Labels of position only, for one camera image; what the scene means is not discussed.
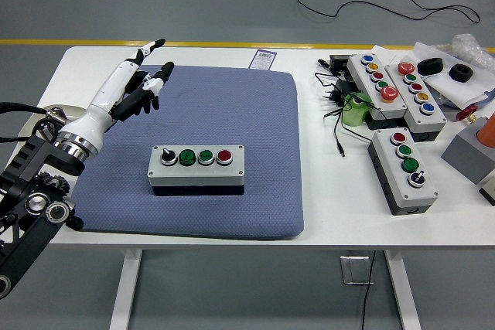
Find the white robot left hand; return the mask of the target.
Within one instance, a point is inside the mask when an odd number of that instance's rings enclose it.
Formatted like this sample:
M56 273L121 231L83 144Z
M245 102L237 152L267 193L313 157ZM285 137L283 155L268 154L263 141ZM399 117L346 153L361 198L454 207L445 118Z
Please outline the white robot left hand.
M159 91L170 78L174 63L168 62L153 76L140 70L144 59L165 44L158 39L140 47L120 63L95 94L88 109L75 121L60 129L57 141L83 143L98 152L103 135L115 121L125 121L133 114L159 109Z

